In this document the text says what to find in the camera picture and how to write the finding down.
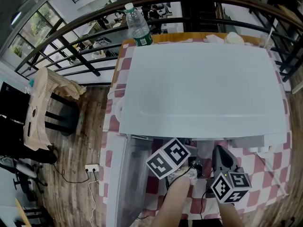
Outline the clear cup with straw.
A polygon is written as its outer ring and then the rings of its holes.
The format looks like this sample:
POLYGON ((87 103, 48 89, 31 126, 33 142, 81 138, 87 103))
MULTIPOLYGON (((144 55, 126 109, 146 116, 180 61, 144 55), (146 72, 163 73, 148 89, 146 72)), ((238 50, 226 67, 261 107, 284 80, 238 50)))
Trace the clear cup with straw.
POLYGON ((275 47, 275 43, 272 39, 273 28, 269 33, 263 33, 260 36, 259 47, 266 49, 268 52, 275 47))

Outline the white microwave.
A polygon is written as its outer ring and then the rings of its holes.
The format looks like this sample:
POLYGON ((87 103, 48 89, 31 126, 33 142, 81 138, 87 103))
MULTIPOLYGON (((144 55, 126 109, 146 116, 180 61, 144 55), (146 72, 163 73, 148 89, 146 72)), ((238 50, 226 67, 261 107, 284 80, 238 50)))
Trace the white microwave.
POLYGON ((197 148, 207 179, 219 140, 257 151, 290 131, 275 62, 248 44, 193 39, 135 46, 123 97, 118 132, 126 136, 126 155, 108 197, 106 227, 130 227, 140 214, 159 212, 165 178, 145 161, 171 139, 197 148))

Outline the light wooden desk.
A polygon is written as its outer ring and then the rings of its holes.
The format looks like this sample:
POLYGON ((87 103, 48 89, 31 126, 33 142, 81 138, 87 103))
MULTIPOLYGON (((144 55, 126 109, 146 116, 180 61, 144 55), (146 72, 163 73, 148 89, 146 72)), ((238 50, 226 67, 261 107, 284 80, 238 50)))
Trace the light wooden desk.
POLYGON ((19 214, 20 214, 20 216, 21 216, 21 218, 22 218, 22 221, 24 222, 25 226, 26 226, 26 227, 32 227, 32 225, 30 224, 29 219, 28 219, 28 217, 27 217, 25 211, 23 210, 23 208, 22 208, 22 206, 20 205, 20 203, 19 203, 19 201, 18 201, 17 198, 15 199, 15 204, 16 204, 16 207, 17 207, 17 209, 18 209, 18 212, 19 212, 19 214))

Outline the white plate with red food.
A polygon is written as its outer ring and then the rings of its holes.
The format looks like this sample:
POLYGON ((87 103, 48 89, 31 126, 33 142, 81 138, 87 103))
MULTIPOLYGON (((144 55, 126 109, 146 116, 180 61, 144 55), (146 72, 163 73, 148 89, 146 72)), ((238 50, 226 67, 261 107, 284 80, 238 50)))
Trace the white plate with red food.
POLYGON ((120 98, 115 106, 115 117, 118 122, 121 122, 123 104, 124 104, 124 97, 120 98))

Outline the table with checkered cloth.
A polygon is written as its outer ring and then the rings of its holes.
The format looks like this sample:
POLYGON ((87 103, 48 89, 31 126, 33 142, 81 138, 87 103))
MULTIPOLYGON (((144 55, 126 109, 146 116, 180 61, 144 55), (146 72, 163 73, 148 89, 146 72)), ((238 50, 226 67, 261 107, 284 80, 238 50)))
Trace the table with checkered cloth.
MULTIPOLYGON (((128 72, 135 49, 135 43, 125 44, 121 49, 121 58, 116 74, 116 82, 110 88, 102 131, 100 153, 99 195, 104 211, 108 211, 108 197, 114 192, 116 182, 120 181, 118 170, 122 167, 122 158, 126 155, 126 136, 119 134, 119 122, 115 117, 115 106, 125 93, 128 72)), ((288 191, 291 170, 292 132, 287 131, 274 153, 258 155, 257 151, 235 148, 229 141, 219 140, 225 148, 235 154, 240 165, 252 181, 252 189, 236 204, 236 210, 245 214, 259 210, 284 198, 288 191)), ((183 219, 211 219, 219 216, 217 203, 213 198, 204 196, 206 176, 202 176, 195 185, 191 185, 182 213, 183 219)))

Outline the clear water bottle green label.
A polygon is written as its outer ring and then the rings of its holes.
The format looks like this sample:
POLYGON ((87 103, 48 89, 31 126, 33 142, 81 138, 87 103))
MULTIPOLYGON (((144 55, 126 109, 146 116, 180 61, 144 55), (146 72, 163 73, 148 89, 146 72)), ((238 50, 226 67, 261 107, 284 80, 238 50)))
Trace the clear water bottle green label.
POLYGON ((143 15, 132 3, 125 4, 125 15, 128 30, 137 46, 146 46, 153 43, 149 26, 143 15))

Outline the cream round container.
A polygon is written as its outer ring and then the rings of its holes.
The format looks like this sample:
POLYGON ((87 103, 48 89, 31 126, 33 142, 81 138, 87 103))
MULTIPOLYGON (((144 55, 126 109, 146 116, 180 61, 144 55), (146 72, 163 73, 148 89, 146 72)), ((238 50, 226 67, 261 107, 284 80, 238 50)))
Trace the cream round container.
POLYGON ((235 32, 230 32, 227 34, 227 36, 224 39, 225 44, 238 44, 238 45, 244 45, 245 42, 241 36, 239 36, 235 32))

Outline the person's black trousers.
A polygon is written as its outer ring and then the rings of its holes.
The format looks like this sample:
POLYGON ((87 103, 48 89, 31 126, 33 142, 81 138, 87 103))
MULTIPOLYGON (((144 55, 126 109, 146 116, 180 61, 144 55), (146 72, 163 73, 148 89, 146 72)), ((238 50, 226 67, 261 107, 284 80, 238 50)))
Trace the person's black trousers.
POLYGON ((220 219, 185 220, 182 219, 178 227, 223 227, 220 219))

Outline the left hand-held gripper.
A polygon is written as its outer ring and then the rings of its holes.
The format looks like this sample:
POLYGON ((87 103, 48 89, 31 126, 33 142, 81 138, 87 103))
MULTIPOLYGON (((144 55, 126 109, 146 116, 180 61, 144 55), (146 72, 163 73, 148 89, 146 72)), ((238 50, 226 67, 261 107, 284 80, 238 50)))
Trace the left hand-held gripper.
POLYGON ((197 170, 198 174, 203 173, 202 160, 197 155, 197 148, 184 145, 177 138, 168 141, 145 161, 160 180, 180 169, 185 162, 197 170))

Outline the dome pendant lamp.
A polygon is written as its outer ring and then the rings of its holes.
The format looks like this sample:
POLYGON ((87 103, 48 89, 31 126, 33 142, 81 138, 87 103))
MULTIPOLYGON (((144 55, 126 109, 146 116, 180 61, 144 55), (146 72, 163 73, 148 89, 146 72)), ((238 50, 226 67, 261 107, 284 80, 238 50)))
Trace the dome pendant lamp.
POLYGON ((14 13, 14 14, 12 15, 12 18, 11 18, 11 25, 14 25, 14 24, 17 22, 17 20, 18 20, 19 17, 21 16, 21 14, 22 14, 22 12, 21 12, 21 11, 18 11, 18 12, 14 13))

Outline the white paper napkin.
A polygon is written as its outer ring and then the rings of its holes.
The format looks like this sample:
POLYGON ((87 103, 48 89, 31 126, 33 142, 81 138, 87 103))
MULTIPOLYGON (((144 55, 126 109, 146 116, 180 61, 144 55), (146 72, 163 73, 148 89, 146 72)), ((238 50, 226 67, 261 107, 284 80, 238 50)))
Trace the white paper napkin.
POLYGON ((220 43, 220 44, 224 43, 224 40, 222 38, 220 38, 214 34, 207 35, 206 38, 209 43, 220 43))

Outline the person's left hand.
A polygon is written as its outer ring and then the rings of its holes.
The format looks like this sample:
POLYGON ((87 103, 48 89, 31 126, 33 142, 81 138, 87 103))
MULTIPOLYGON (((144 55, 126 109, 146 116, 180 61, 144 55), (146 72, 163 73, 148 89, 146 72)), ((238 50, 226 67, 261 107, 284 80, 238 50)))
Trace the person's left hand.
POLYGON ((190 185, 195 185, 197 182, 197 170, 189 166, 182 167, 175 172, 175 175, 176 177, 187 177, 190 180, 190 185))

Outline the grey office chair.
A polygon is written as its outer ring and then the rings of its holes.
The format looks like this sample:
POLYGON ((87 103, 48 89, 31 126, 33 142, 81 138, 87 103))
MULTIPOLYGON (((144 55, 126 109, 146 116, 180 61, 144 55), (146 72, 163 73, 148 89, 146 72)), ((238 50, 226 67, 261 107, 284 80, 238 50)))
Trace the grey office chair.
POLYGON ((40 188, 40 185, 44 187, 48 186, 47 183, 41 182, 38 178, 38 174, 43 168, 42 165, 30 165, 29 163, 21 160, 0 156, 0 168, 3 168, 16 176, 17 180, 13 180, 15 189, 17 189, 17 185, 20 185, 23 193, 25 193, 27 196, 32 193, 30 190, 31 181, 36 184, 40 193, 44 193, 44 191, 40 188))

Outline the person's left forearm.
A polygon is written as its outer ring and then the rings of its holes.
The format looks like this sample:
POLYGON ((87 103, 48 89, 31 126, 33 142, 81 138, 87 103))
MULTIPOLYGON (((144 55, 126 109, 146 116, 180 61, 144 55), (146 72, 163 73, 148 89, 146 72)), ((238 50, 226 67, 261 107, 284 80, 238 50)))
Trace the person's left forearm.
POLYGON ((178 178, 169 188, 165 200, 150 227, 178 227, 190 187, 186 176, 178 178))

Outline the side table with beige cloth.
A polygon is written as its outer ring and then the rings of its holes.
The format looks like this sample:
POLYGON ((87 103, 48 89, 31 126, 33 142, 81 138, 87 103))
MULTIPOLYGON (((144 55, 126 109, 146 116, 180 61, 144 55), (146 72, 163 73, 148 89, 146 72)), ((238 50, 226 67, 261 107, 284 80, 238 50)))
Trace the side table with beige cloth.
POLYGON ((38 149, 48 150, 47 146, 51 144, 45 131, 45 113, 51 94, 55 89, 59 89, 66 96, 71 96, 76 100, 87 90, 85 86, 66 79, 48 68, 41 68, 36 72, 24 126, 24 145, 34 151, 38 149), (33 109, 37 110, 35 118, 32 117, 33 109), (31 122, 30 137, 27 136, 29 122, 31 122))

